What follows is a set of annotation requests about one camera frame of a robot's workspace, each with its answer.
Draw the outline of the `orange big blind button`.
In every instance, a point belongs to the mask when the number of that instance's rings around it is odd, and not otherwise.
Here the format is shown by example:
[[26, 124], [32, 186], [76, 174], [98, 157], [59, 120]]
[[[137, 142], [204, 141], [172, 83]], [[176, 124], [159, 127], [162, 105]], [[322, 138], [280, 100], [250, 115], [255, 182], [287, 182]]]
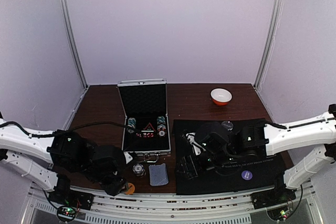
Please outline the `orange big blind button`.
[[135, 186], [132, 183], [127, 183], [125, 186], [125, 191], [123, 192], [126, 195], [133, 195], [135, 192]]

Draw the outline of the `clear acrylic dealer button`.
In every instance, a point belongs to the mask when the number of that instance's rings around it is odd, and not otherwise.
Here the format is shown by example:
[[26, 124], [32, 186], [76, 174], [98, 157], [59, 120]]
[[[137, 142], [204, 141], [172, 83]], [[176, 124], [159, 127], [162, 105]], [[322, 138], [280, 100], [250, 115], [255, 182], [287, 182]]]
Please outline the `clear acrylic dealer button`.
[[223, 121], [221, 125], [228, 131], [231, 131], [234, 127], [233, 123], [231, 121]]

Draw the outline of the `purple small blind button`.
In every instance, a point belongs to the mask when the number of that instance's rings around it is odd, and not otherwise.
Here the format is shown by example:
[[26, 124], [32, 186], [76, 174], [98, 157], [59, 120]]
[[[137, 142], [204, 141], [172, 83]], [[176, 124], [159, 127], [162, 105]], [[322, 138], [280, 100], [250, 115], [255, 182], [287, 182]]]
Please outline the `purple small blind button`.
[[241, 177], [242, 177], [243, 180], [249, 181], [253, 178], [253, 173], [249, 170], [244, 170], [241, 173]]

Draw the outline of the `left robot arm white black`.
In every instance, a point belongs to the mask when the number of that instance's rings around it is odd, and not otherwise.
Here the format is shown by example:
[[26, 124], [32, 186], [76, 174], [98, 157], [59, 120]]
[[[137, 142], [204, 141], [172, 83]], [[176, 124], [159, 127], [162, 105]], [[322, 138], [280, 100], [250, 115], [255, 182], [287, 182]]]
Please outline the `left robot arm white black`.
[[111, 196], [129, 189], [122, 171], [132, 156], [120, 148], [97, 145], [75, 131], [36, 131], [1, 119], [1, 163], [11, 166], [44, 191], [54, 193], [64, 205], [71, 205], [76, 197], [70, 190], [69, 178], [49, 171], [34, 158], [69, 173], [80, 173]]

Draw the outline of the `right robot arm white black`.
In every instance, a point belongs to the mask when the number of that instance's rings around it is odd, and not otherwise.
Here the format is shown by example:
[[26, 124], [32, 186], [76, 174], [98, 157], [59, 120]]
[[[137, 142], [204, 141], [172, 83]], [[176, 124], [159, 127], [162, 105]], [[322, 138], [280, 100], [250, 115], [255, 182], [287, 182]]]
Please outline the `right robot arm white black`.
[[335, 105], [285, 124], [265, 119], [182, 122], [175, 126], [179, 195], [256, 190], [257, 202], [294, 199], [307, 179], [335, 162]]

